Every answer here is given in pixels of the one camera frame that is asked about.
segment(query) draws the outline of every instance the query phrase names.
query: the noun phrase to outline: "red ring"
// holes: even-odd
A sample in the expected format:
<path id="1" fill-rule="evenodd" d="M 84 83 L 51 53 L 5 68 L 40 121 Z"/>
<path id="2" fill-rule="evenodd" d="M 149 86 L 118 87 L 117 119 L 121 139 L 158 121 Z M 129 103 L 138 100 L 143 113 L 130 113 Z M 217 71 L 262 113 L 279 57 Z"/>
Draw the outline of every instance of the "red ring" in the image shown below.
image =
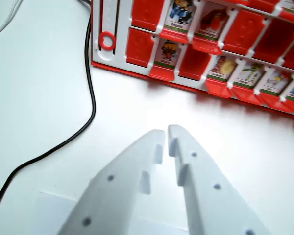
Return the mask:
<path id="1" fill-rule="evenodd" d="M 111 46 L 106 46 L 104 43 L 103 43 L 103 38 L 104 37 L 109 37 L 111 38 L 112 40 L 112 45 Z M 100 35 L 99 35 L 99 45 L 105 49 L 105 50 L 113 50 L 115 47 L 116 47 L 116 38 L 114 37 L 114 35 L 110 32 L 102 32 Z"/>

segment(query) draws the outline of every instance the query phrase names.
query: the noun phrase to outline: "screw hole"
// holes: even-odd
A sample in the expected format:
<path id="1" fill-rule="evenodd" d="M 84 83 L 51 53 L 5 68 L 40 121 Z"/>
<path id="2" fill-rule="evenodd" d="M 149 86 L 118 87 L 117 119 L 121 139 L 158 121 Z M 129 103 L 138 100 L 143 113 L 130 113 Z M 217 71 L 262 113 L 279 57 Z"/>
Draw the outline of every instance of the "screw hole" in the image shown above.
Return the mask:
<path id="1" fill-rule="evenodd" d="M 87 227 L 88 225 L 90 225 L 92 223 L 92 219 L 90 217 L 86 217 L 85 219 L 83 219 L 82 221 L 82 225 L 84 227 Z"/>
<path id="2" fill-rule="evenodd" d="M 251 230 L 251 229 L 248 229 L 246 232 L 245 232 L 246 235 L 255 235 L 254 231 Z"/>
<path id="3" fill-rule="evenodd" d="M 214 185 L 214 188 L 217 189 L 217 190 L 220 190 L 220 189 L 221 189 L 221 185 L 219 185 L 219 184 L 215 184 L 215 185 Z"/>
<path id="4" fill-rule="evenodd" d="M 114 179 L 114 175 L 109 175 L 108 176 L 108 181 L 113 181 L 113 179 Z"/>

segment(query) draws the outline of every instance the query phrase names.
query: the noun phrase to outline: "black cable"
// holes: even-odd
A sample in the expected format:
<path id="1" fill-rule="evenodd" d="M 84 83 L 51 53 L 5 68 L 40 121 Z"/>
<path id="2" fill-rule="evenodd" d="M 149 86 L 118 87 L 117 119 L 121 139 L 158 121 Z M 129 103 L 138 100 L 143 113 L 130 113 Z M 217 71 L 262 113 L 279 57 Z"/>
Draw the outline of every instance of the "black cable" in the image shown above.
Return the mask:
<path id="1" fill-rule="evenodd" d="M 26 163 L 23 163 L 22 165 L 18 166 L 17 168 L 15 168 L 12 173 L 9 175 L 9 177 L 6 179 L 2 189 L 0 190 L 0 202 L 7 190 L 7 188 L 9 187 L 11 181 L 13 180 L 13 177 L 20 171 L 22 170 L 24 167 L 31 165 L 47 156 L 49 156 L 51 153 L 57 151 L 58 149 L 62 148 L 64 145 L 70 143 L 72 140 L 74 140 L 77 136 L 79 136 L 89 125 L 90 123 L 94 120 L 95 114 L 96 114 L 96 100 L 95 100 L 95 94 L 94 94 L 94 90 L 93 90 L 93 84 L 92 84 L 92 78 L 90 75 L 90 69 L 89 69 L 89 56 L 88 56 L 88 51 L 89 51 L 89 39 L 90 39 L 90 34 L 91 34 L 91 15 L 89 17 L 89 21 L 88 21 L 88 25 L 87 25 L 87 31 L 86 31 L 86 38 L 85 38 L 85 48 L 84 48 L 84 58 L 85 58 L 85 67 L 86 67 L 86 75 L 87 75 L 87 82 L 88 82 L 88 87 L 89 87 L 89 92 L 90 92 L 90 97 L 92 99 L 92 114 L 90 116 L 90 118 L 88 119 L 88 121 L 85 123 L 85 125 L 80 128 L 74 135 L 72 135 L 71 137 L 69 137 L 66 141 L 63 141 L 62 143 L 60 143 L 59 145 L 57 145 L 56 147 L 52 148 L 51 150 L 49 150 L 48 152 L 40 155 L 37 158 L 34 158 L 32 160 L 29 160 Z"/>

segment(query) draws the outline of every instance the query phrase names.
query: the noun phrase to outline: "white cable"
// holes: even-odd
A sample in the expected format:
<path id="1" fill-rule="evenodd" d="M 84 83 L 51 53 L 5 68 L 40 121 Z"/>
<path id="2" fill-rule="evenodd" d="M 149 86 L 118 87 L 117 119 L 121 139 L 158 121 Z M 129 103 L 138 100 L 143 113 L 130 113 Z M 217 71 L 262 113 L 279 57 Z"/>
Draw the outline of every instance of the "white cable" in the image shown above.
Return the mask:
<path id="1" fill-rule="evenodd" d="M 22 1 L 22 0 L 15 0 L 15 2 L 14 2 L 14 4 L 13 4 L 12 8 L 11 8 L 11 11 L 10 11 L 8 17 L 6 18 L 4 24 L 0 27 L 0 32 L 1 32 L 2 30 L 4 30 L 4 28 L 10 23 L 10 21 L 11 21 L 11 19 L 12 19 L 12 17 L 13 17 L 14 9 L 15 9 L 15 7 L 17 6 L 17 4 L 18 4 L 19 2 L 21 2 L 21 1 Z"/>

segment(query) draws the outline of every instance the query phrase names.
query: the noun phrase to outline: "white table surface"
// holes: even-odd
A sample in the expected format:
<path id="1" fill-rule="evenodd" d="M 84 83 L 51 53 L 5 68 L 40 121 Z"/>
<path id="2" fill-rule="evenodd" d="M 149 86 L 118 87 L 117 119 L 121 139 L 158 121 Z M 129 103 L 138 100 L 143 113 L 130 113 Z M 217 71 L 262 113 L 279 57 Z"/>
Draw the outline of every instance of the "white table surface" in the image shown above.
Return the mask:
<path id="1" fill-rule="evenodd" d="M 14 0 L 0 0 L 0 25 Z M 0 189 L 19 164 L 89 118 L 84 68 L 89 9 L 77 0 L 24 0 L 0 34 Z M 151 129 L 188 129 L 274 235 L 294 235 L 294 120 L 210 95 L 151 85 L 91 67 L 94 122 L 78 139 L 20 172 L 0 205 L 0 235 L 28 235 L 40 191 L 77 200 L 89 180 Z M 186 227 L 167 150 L 147 219 Z"/>

